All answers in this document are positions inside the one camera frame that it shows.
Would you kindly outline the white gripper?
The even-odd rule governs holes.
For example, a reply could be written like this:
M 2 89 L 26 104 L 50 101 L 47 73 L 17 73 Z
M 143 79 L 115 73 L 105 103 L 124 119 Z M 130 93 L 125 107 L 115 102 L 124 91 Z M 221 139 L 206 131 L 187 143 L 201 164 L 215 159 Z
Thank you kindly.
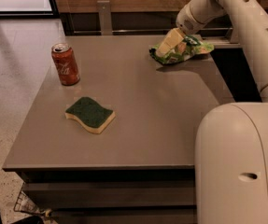
M 156 55 L 163 57 L 183 41 L 187 35 L 194 35 L 208 23 L 226 14 L 216 0 L 191 0 L 177 14 L 176 26 L 164 37 L 156 49 Z

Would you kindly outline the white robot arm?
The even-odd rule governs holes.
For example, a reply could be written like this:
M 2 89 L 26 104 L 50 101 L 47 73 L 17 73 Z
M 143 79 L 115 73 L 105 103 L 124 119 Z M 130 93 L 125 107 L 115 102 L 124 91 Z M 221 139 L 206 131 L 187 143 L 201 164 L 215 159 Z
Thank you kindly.
M 230 17 L 261 101 L 211 110 L 195 142 L 198 224 L 268 224 L 268 14 L 257 0 L 191 0 L 177 27 L 193 34 Z

